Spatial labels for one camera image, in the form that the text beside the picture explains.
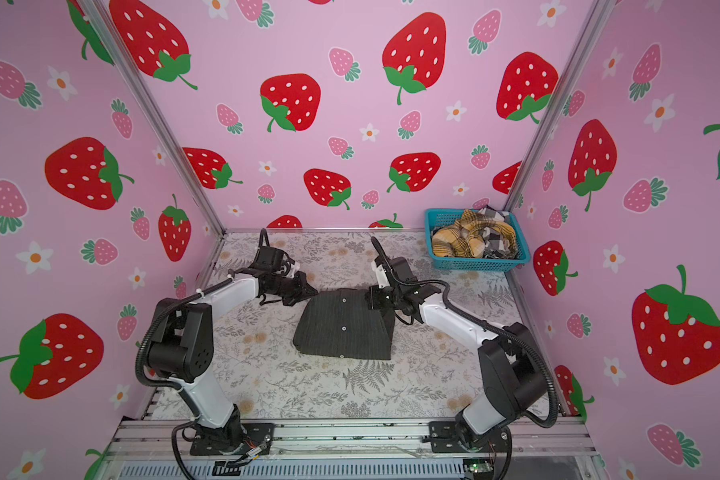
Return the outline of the dark grey pinstripe shirt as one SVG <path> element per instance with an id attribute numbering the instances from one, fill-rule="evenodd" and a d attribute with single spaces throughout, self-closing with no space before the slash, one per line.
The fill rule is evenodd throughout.
<path id="1" fill-rule="evenodd" d="M 322 292 L 307 303 L 292 344 L 306 355 L 389 361 L 395 323 L 369 290 Z"/>

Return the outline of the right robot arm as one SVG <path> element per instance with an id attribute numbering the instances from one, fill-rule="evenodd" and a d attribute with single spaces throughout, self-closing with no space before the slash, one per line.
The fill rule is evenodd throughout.
<path id="1" fill-rule="evenodd" d="M 372 286 L 366 299 L 371 310 L 402 313 L 477 352 L 482 393 L 456 415 L 454 441 L 477 451 L 521 417 L 543 429 L 555 426 L 554 376 L 530 331 L 520 323 L 491 324 L 452 301 L 449 293 L 447 282 L 428 280 Z"/>

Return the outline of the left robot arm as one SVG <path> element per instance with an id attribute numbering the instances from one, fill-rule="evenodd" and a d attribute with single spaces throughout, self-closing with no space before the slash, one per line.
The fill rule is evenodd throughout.
<path id="1" fill-rule="evenodd" d="M 193 429 L 192 443 L 201 451 L 237 453 L 249 435 L 239 408 L 227 398 L 212 371 L 214 322 L 256 299 L 294 306 L 317 295 L 302 272 L 288 276 L 245 269 L 187 298 L 163 299 L 138 346 L 136 378 L 145 386 L 179 395 L 191 412 L 190 420 L 179 429 Z"/>

